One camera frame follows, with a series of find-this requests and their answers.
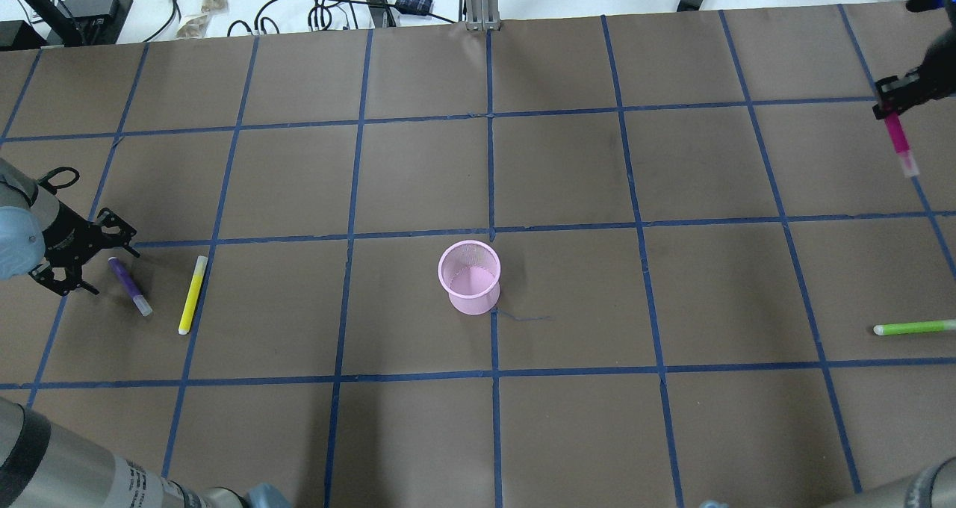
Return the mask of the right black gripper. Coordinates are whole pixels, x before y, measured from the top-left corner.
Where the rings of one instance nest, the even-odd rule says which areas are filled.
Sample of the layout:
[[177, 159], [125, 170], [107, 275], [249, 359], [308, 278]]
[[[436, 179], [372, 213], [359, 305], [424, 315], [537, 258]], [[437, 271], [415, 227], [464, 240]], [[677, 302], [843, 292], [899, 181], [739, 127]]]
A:
[[928, 47], [921, 65], [902, 77], [891, 75], [875, 82], [873, 114], [876, 120], [884, 120], [954, 92], [955, 35], [942, 34]]

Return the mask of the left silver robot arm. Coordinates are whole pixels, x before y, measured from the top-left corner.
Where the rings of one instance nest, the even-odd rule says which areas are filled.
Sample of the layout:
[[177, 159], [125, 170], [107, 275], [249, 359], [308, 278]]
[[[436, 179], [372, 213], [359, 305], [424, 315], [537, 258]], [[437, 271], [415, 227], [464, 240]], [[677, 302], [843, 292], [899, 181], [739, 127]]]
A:
[[[58, 296], [97, 294], [83, 267], [102, 250], [132, 252], [136, 229], [108, 208], [89, 220], [61, 202], [52, 179], [64, 172], [35, 180], [3, 161], [2, 279], [27, 274]], [[19, 403], [3, 400], [1, 415], [4, 507], [290, 506], [266, 482], [245, 494], [224, 487], [198, 493]]]

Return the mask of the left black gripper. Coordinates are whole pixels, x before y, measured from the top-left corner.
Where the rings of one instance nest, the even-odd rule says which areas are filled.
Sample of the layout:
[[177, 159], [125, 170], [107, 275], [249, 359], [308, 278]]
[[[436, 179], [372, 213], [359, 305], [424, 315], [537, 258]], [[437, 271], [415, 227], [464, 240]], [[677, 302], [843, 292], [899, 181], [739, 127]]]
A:
[[57, 198], [58, 191], [72, 187], [81, 174], [74, 167], [57, 167], [35, 181], [37, 188], [30, 211], [39, 220], [45, 250], [40, 263], [28, 275], [58, 296], [84, 289], [99, 292], [83, 279], [83, 267], [102, 250], [123, 248], [140, 258], [131, 246], [137, 230], [110, 208], [99, 209], [86, 219]]

